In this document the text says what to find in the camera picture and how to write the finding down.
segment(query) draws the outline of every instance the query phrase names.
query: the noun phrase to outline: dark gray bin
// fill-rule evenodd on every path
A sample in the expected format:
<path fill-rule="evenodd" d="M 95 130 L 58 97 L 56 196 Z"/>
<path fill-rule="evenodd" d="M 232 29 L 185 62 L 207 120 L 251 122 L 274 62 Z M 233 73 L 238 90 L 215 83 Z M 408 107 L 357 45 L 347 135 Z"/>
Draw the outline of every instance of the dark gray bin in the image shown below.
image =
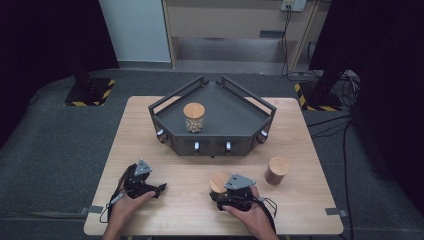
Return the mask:
<path fill-rule="evenodd" d="M 245 97 L 254 99 L 255 104 Z M 185 126 L 183 108 L 192 102 L 200 103 L 206 109 L 204 128 L 200 133 L 190 133 Z M 149 106 L 161 143 L 166 143 L 178 155 L 211 157 L 244 156 L 258 144 L 263 144 L 276 110 L 226 77 L 215 83 L 200 77 Z"/>

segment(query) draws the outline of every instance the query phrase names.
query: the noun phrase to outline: human hand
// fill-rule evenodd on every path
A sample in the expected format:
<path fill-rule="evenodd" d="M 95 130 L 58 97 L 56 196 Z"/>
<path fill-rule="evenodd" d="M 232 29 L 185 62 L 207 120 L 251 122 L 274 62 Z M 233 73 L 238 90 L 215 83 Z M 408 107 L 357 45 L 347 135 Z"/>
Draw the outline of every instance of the human hand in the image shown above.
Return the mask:
<path fill-rule="evenodd" d="M 256 186 L 250 186 L 250 189 L 253 195 L 259 198 L 259 192 Z M 251 209 L 247 212 L 240 211 L 231 206 L 222 206 L 222 208 L 244 223 L 249 232 L 256 238 L 260 240 L 278 240 L 267 215 L 257 203 L 253 203 Z"/>
<path fill-rule="evenodd" d="M 124 193 L 122 198 L 113 205 L 109 223 L 103 234 L 103 240 L 119 239 L 122 229 L 131 219 L 134 212 L 155 195 L 156 192 L 150 191 L 136 199 L 132 199 Z"/>

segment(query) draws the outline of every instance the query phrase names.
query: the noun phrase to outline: black curtain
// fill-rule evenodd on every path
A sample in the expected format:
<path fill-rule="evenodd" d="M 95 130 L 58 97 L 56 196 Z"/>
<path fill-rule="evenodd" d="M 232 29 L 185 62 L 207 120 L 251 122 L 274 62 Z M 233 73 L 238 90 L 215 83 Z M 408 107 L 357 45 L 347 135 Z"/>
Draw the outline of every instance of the black curtain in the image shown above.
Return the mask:
<path fill-rule="evenodd" d="M 0 147 L 37 89 L 74 74 L 69 43 L 84 70 L 118 68 L 98 0 L 1 1 L 0 33 Z"/>
<path fill-rule="evenodd" d="M 310 69 L 358 74 L 364 140 L 424 215 L 423 13 L 424 1 L 333 0 Z"/>

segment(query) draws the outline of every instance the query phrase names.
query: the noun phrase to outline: wooden cylinder lid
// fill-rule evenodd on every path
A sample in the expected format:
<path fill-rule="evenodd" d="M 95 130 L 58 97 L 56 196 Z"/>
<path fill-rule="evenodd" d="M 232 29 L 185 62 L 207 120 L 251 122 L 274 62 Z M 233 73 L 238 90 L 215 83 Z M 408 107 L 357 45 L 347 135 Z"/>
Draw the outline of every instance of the wooden cylinder lid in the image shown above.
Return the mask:
<path fill-rule="evenodd" d="M 198 119 L 205 114 L 205 107 L 200 103 L 189 103 L 184 107 L 183 111 L 186 117 Z"/>
<path fill-rule="evenodd" d="M 287 159 L 274 157 L 269 161 L 268 168 L 265 172 L 265 180 L 269 184 L 277 185 L 283 180 L 289 170 L 290 164 Z"/>
<path fill-rule="evenodd" d="M 209 186 L 211 187 L 211 191 L 216 193 L 226 192 L 227 189 L 224 187 L 224 185 L 228 179 L 230 179 L 230 177 L 230 175 L 222 172 L 217 172 L 212 175 L 211 179 L 209 179 Z"/>

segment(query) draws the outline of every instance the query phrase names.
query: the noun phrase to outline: wooden cylinder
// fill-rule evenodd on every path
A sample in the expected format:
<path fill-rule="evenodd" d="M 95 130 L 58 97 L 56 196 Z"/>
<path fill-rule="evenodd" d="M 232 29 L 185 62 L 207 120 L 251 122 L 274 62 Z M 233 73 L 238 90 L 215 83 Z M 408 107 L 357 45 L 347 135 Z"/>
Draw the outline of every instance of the wooden cylinder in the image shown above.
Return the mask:
<path fill-rule="evenodd" d="M 217 172 L 209 179 L 209 186 L 212 192 L 223 193 L 227 189 L 224 187 L 225 183 L 230 179 L 230 175 L 222 172 Z"/>
<path fill-rule="evenodd" d="M 268 168 L 265 172 L 265 180 L 271 185 L 278 185 L 289 170 L 290 164 L 287 159 L 274 157 L 269 160 Z"/>
<path fill-rule="evenodd" d="M 201 132 L 203 129 L 203 115 L 205 114 L 205 107 L 200 103 L 189 103 L 183 109 L 186 119 L 187 131 L 196 133 Z"/>

